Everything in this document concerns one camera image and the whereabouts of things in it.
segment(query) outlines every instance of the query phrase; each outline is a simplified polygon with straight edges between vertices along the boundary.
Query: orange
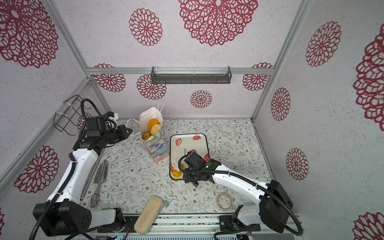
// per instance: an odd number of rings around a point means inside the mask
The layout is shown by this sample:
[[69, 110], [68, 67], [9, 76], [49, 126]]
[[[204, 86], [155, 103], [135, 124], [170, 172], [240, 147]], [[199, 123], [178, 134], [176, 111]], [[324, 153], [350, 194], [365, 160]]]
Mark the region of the orange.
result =
[[156, 124], [160, 124], [157, 118], [149, 120], [149, 122], [148, 122], [149, 131], [151, 131], [152, 127]]

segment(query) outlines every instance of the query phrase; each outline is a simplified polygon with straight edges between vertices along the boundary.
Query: pink flower pattern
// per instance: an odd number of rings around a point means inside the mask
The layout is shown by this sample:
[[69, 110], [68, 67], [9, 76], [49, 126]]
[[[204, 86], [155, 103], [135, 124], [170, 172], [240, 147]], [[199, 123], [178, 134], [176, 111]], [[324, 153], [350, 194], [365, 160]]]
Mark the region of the pink flower pattern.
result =
[[359, 215], [352, 230], [354, 240], [383, 240], [384, 216], [380, 212]]
[[131, 15], [129, 28], [133, 37], [144, 46], [153, 46], [160, 41], [163, 33], [156, 15], [148, 9], [137, 9]]
[[[270, 63], [259, 63], [253, 66], [253, 68], [272, 68]], [[251, 91], [257, 91], [263, 89], [269, 75], [267, 74], [246, 74], [243, 76], [243, 85], [246, 89]]]
[[[89, 117], [92, 117], [92, 115], [90, 113], [85, 113], [85, 117], [89, 118]], [[80, 115], [79, 119], [77, 120], [77, 129], [79, 130], [79, 132], [83, 127], [83, 124], [84, 124], [83, 116]]]
[[13, 185], [21, 192], [37, 193], [55, 179], [58, 168], [57, 153], [49, 146], [43, 146]]
[[362, 62], [356, 67], [356, 103], [365, 110], [364, 117], [372, 119], [384, 131], [384, 24], [375, 40], [365, 47]]
[[271, 113], [276, 121], [286, 118], [291, 107], [291, 98], [289, 92], [285, 88], [279, 88], [273, 94], [271, 100]]
[[38, 0], [0, 4], [0, 52], [23, 67], [49, 65], [56, 56], [58, 35], [52, 20]]
[[199, 90], [192, 93], [190, 101], [194, 107], [205, 108], [212, 102], [212, 95], [204, 90]]
[[286, 166], [289, 174], [296, 180], [304, 180], [308, 174], [307, 156], [297, 148], [292, 148], [286, 158]]
[[252, 21], [257, 0], [179, 0], [180, 17], [191, 37], [201, 44], [223, 45], [233, 41]]
[[1, 208], [0, 208], [0, 236], [1, 236], [1, 231], [3, 230], [3, 226], [4, 226], [4, 214], [1, 212]]
[[330, 21], [315, 31], [307, 47], [307, 62], [312, 67], [326, 63], [335, 53], [340, 42], [340, 25]]
[[165, 84], [153, 84], [151, 75], [143, 75], [137, 80], [136, 87], [145, 98], [156, 100], [164, 97], [167, 92]]
[[[109, 64], [98, 64], [96, 68], [114, 68]], [[123, 74], [94, 74], [93, 77], [98, 85], [110, 92], [120, 92], [125, 88], [125, 78]]]

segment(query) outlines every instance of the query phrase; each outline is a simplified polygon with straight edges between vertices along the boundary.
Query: gift bag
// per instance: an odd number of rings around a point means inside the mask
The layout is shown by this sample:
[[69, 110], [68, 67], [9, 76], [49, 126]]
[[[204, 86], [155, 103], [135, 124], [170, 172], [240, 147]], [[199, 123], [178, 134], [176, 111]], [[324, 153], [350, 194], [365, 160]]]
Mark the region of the gift bag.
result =
[[148, 122], [151, 119], [157, 118], [161, 124], [161, 128], [148, 140], [143, 141], [144, 146], [148, 149], [153, 160], [158, 163], [163, 159], [166, 159], [169, 156], [168, 147], [164, 137], [164, 126], [163, 126], [163, 116], [161, 115], [161, 110], [158, 108], [152, 107], [147, 111], [140, 114], [139, 124], [140, 124], [140, 134], [143, 136], [144, 133], [150, 131], [148, 129]]

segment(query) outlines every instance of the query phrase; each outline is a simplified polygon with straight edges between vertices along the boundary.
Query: rectangular tray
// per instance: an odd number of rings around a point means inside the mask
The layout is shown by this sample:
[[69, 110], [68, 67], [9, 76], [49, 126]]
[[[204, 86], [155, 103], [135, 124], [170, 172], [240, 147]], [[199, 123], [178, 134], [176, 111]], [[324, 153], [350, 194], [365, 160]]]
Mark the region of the rectangular tray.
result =
[[[209, 160], [209, 150], [207, 137], [202, 133], [195, 134], [179, 134], [173, 135], [170, 138], [170, 155], [169, 155], [169, 177], [172, 180], [182, 180], [183, 174], [180, 177], [174, 177], [171, 173], [171, 166], [179, 171], [177, 166], [180, 158], [186, 155], [189, 151], [194, 150], [202, 158], [208, 156]], [[187, 168], [187, 164], [181, 161], [181, 164]]]

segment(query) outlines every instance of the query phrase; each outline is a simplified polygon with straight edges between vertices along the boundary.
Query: leaf pattern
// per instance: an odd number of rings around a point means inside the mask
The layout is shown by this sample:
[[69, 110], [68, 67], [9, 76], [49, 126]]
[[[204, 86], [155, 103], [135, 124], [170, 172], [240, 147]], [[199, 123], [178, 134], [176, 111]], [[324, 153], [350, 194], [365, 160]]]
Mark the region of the leaf pattern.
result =
[[[118, 125], [121, 124], [125, 121], [119, 120]], [[128, 127], [139, 131], [133, 122], [128, 122]], [[204, 133], [211, 158], [250, 178], [271, 180], [249, 119], [164, 120], [164, 129], [168, 148], [172, 135]], [[222, 192], [232, 197], [233, 211], [240, 204], [253, 204], [223, 185], [201, 181], [199, 189], [182, 180], [170, 179], [169, 159], [155, 163], [140, 135], [106, 148], [100, 164], [104, 159], [109, 163], [108, 176], [94, 209], [120, 207], [124, 214], [137, 214], [156, 195], [169, 203], [162, 213], [219, 213], [222, 211], [215, 202]], [[88, 209], [91, 209], [89, 205], [96, 187], [92, 180], [83, 200]]]

